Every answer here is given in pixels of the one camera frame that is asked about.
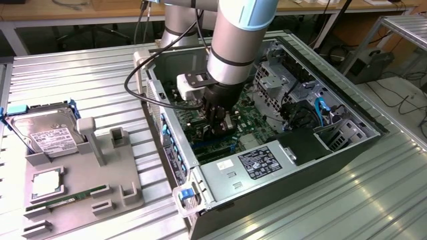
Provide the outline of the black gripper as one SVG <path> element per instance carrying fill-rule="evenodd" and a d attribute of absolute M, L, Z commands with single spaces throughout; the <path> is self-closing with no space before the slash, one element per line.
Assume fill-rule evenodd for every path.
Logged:
<path fill-rule="evenodd" d="M 203 94 L 203 115 L 208 122 L 208 137 L 224 137 L 236 132 L 233 106 L 240 99 L 244 84 L 212 84 Z"/>

